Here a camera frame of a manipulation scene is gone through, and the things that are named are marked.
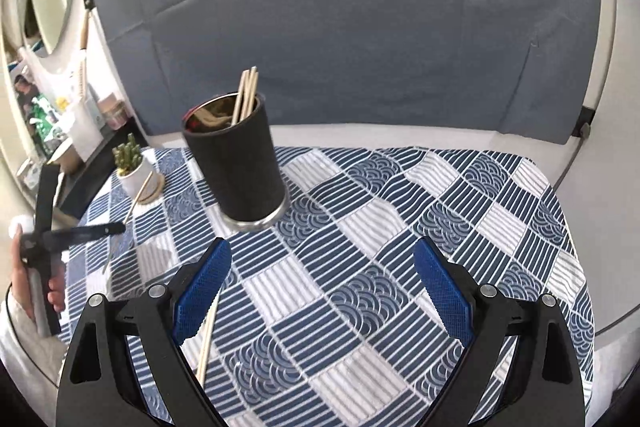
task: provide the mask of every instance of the gray backdrop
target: gray backdrop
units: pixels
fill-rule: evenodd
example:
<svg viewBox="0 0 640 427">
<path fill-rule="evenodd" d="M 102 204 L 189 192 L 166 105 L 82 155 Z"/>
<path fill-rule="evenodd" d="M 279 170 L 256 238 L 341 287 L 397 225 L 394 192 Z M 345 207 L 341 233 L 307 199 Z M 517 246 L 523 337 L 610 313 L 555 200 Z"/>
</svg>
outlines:
<svg viewBox="0 0 640 427">
<path fill-rule="evenodd" d="M 385 123 L 565 142 L 600 0 L 95 0 L 148 134 L 260 71 L 272 124 Z"/>
</svg>

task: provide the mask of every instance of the tablecloth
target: tablecloth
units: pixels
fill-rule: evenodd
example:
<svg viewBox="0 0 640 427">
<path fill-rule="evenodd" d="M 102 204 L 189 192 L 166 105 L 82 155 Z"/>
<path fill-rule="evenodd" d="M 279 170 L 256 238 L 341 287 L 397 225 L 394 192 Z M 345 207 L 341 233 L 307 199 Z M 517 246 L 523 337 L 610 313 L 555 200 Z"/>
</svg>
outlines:
<svg viewBox="0 0 640 427">
<path fill-rule="evenodd" d="M 530 160 L 418 147 L 276 148 L 290 209 L 268 230 L 234 233 L 189 150 L 144 154 L 166 177 L 162 198 L 135 208 L 124 239 L 70 250 L 67 342 L 92 293 L 138 295 L 225 237 L 232 269 L 205 391 L 228 424 L 413 427 L 462 353 L 415 272 L 414 243 L 429 235 L 477 282 L 510 297 L 559 299 L 588 406 L 591 302 L 558 199 Z M 122 219 L 129 206 L 114 174 L 81 222 Z M 202 328 L 182 346 L 191 367 L 201 342 Z M 505 341 L 474 420 L 492 410 L 514 344 Z M 129 345 L 150 409 L 169 418 L 140 340 Z"/>
</svg>

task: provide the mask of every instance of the human hand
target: human hand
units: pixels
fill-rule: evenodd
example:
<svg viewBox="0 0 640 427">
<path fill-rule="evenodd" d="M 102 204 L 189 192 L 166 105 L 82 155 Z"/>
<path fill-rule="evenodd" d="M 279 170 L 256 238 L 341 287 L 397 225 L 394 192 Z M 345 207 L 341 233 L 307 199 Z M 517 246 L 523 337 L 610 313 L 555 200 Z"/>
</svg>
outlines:
<svg viewBox="0 0 640 427">
<path fill-rule="evenodd" d="M 20 238 L 22 237 L 22 227 L 18 225 L 17 231 L 11 243 L 11 293 L 14 299 L 22 306 L 31 320 L 35 320 L 33 314 L 33 301 L 29 290 L 29 277 L 27 269 L 20 259 Z M 65 309 L 65 267 L 61 265 L 56 270 L 55 275 L 49 279 L 50 292 L 47 293 L 47 300 L 53 305 L 56 313 Z"/>
</svg>

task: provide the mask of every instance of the white ball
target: white ball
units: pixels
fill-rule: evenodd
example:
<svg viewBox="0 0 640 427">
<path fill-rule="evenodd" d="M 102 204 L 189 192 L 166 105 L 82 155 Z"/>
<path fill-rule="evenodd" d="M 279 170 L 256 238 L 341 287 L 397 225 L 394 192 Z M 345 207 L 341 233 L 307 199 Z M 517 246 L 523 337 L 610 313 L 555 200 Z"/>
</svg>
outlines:
<svg viewBox="0 0 640 427">
<path fill-rule="evenodd" d="M 18 225 L 22 226 L 22 233 L 33 232 L 33 216 L 22 214 L 21 216 L 14 216 L 9 223 L 9 237 L 14 238 L 15 232 L 18 230 Z"/>
</svg>

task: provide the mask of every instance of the succulent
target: succulent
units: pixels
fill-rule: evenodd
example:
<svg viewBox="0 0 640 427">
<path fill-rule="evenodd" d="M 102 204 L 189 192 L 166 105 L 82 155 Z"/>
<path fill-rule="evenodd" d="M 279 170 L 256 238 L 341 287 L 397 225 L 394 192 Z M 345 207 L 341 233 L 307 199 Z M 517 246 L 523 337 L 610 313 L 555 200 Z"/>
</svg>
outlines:
<svg viewBox="0 0 640 427">
<path fill-rule="evenodd" d="M 136 139 L 129 134 L 126 143 L 122 143 L 113 148 L 113 158 L 118 168 L 118 176 L 126 176 L 136 170 L 142 163 L 142 153 L 140 145 Z"/>
</svg>

